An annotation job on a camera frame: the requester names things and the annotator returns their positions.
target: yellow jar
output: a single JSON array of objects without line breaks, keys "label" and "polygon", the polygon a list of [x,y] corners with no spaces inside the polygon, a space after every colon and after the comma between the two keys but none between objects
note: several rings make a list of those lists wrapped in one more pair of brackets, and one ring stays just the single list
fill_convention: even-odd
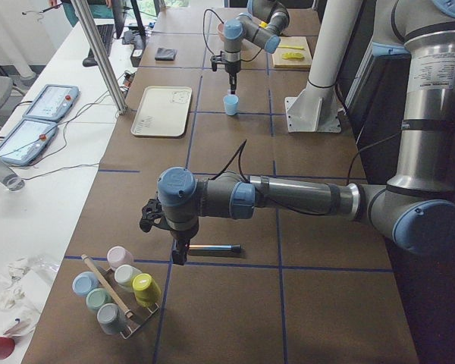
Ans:
[{"label": "yellow jar", "polygon": [[136,301],[143,307],[150,307],[160,300],[162,292],[152,276],[147,273],[137,275],[133,279],[133,293]]}]

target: silver pole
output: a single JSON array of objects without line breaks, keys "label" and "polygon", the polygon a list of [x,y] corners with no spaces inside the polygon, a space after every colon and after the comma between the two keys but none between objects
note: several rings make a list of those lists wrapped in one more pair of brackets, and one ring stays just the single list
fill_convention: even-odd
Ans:
[{"label": "silver pole", "polygon": [[83,27],[84,34],[88,39],[89,46],[93,50],[96,62],[98,62],[99,71],[103,76],[106,87],[108,87],[108,91],[113,98],[119,113],[123,114],[127,110],[127,104],[124,101],[123,94],[121,93],[118,82],[116,81],[111,63],[109,63],[108,55],[106,54],[105,47],[102,43],[101,37],[99,36],[93,16],[91,15],[89,5],[86,0],[71,1],[74,6],[74,10],[76,11],[77,18]]}]

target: cutting board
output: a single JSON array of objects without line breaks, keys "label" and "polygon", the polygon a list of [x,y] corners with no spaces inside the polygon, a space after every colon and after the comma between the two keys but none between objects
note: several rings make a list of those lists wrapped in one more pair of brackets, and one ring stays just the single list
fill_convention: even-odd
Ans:
[{"label": "cutting board", "polygon": [[[303,49],[282,48],[280,46],[302,46]],[[302,53],[303,59],[283,59],[281,55],[289,52]],[[273,57],[273,65],[275,68],[305,68],[309,69],[312,65],[312,55],[310,48],[304,36],[282,36],[281,42]]]}]

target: yellow object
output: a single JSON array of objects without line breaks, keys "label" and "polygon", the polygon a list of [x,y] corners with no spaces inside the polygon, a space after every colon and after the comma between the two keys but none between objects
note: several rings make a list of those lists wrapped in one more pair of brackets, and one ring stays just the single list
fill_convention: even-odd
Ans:
[{"label": "yellow object", "polygon": [[137,275],[132,283],[136,301],[143,307],[150,307],[160,300],[162,292],[152,276],[147,273]]},{"label": "yellow object", "polygon": [[305,48],[301,45],[279,45],[278,48],[289,48],[289,49],[299,49],[300,51],[304,50]]},{"label": "yellow object", "polygon": [[305,56],[299,52],[288,52],[281,55],[283,59],[304,59]]}]

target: transparent container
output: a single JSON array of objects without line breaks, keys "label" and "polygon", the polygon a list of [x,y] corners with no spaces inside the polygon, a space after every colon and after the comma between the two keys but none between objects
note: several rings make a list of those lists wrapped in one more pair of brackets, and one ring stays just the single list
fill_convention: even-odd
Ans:
[{"label": "transparent container", "polygon": [[10,191],[21,190],[25,182],[0,159],[0,183]]}]

